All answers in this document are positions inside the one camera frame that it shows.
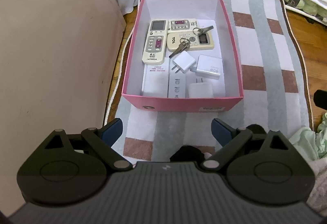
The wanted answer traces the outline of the slim white remote control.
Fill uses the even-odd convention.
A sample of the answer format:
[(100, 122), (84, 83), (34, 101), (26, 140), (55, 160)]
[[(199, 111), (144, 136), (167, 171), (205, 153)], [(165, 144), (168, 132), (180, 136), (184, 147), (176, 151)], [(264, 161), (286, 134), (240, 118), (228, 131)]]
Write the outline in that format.
[(168, 82), (168, 98), (186, 97), (186, 75), (182, 72), (172, 72)]

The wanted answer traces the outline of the large white charger block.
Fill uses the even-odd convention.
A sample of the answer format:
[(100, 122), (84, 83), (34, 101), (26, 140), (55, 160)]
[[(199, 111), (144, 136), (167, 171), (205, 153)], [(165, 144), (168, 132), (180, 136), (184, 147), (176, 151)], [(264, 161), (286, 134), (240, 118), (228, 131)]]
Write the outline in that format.
[(198, 77), (218, 80), (223, 75), (223, 62), (220, 57), (199, 55), (196, 65), (190, 71)]

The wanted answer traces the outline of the white remote back side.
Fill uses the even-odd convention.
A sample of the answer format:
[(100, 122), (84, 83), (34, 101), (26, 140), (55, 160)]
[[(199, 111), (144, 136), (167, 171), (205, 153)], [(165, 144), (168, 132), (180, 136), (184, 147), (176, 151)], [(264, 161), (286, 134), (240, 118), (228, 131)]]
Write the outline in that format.
[(146, 97), (168, 97), (170, 59), (165, 57), (162, 65), (145, 65), (142, 95)]

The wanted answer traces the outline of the small white charger plug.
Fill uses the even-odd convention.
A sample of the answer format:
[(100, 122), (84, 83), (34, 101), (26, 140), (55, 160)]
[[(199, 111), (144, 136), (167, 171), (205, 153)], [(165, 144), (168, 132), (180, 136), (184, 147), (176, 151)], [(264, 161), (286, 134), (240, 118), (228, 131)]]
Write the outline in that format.
[(195, 64), (196, 59), (187, 51), (182, 51), (172, 60), (172, 71), (174, 71), (174, 73), (182, 72), (185, 74)]

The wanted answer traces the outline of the long cream remote control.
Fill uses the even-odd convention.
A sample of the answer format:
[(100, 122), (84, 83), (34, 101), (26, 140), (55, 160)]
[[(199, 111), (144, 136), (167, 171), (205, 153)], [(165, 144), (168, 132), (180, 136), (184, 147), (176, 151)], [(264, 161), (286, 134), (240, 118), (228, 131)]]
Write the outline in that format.
[(165, 60), (168, 20), (151, 20), (147, 31), (142, 62), (145, 65), (162, 65)]

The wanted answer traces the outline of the cream TCL remote control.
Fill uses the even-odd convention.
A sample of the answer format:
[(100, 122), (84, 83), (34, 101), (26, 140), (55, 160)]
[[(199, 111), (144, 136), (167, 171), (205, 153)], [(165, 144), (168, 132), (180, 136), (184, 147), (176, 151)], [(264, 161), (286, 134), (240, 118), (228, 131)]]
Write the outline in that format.
[(191, 51), (212, 50), (215, 46), (210, 32), (196, 35), (192, 31), (185, 31), (172, 32), (167, 35), (166, 44), (170, 52), (174, 52), (180, 43), (188, 43)]

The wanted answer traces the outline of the keys with ring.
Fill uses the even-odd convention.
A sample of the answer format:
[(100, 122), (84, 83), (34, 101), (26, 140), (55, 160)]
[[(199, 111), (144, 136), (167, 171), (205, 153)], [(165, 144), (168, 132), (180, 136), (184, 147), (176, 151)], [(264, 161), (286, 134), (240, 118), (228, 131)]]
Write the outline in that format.
[(174, 52), (172, 52), (172, 54), (169, 56), (169, 58), (173, 58), (174, 56), (178, 55), (182, 51), (187, 50), (189, 47), (190, 47), (189, 39), (180, 38), (179, 46), (176, 48), (176, 50)]

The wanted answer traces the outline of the silver key bunch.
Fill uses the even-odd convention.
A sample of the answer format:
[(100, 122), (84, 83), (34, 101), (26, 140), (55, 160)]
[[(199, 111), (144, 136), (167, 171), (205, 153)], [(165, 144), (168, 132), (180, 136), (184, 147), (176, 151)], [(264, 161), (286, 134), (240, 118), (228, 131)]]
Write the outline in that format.
[(208, 27), (205, 27), (205, 28), (198, 28), (198, 27), (196, 27), (196, 28), (193, 28), (192, 31), (193, 31), (193, 33), (195, 35), (202, 35), (202, 34), (205, 34), (205, 33), (209, 32), (209, 31), (213, 30), (213, 28), (214, 28), (213, 25), (208, 26)]

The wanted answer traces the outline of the pink cardboard box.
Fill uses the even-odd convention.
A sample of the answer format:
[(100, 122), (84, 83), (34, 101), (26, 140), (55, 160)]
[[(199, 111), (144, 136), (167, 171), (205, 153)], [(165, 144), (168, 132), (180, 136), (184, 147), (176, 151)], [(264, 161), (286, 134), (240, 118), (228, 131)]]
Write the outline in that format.
[(141, 0), (122, 96), (139, 109), (220, 112), (243, 99), (223, 0)]

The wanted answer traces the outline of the light green cloth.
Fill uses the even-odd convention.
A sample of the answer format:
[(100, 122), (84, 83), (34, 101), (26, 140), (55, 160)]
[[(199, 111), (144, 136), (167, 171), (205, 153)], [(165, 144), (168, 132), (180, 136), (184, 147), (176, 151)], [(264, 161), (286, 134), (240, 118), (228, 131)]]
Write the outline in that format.
[(326, 113), (322, 115), (317, 132), (302, 127), (289, 141), (307, 162), (326, 158)]

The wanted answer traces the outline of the beige cabinet panel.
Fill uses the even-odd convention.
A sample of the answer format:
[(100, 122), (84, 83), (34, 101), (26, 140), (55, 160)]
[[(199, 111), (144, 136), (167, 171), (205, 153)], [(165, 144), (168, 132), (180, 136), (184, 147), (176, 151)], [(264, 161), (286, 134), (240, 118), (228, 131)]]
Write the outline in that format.
[(1, 0), (1, 212), (24, 203), (23, 162), (55, 129), (100, 127), (125, 29), (115, 0)]

